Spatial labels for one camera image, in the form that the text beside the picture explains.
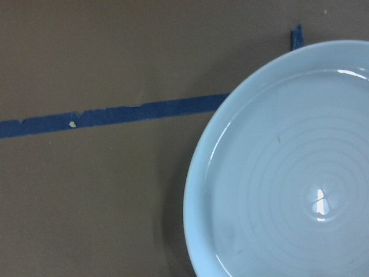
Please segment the light blue plate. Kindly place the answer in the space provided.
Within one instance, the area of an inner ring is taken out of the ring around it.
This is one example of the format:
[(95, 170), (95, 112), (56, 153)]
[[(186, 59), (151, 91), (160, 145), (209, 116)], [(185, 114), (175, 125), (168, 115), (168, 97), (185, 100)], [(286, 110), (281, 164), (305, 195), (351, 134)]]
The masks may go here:
[(367, 276), (368, 43), (246, 78), (197, 144), (183, 226), (197, 276)]

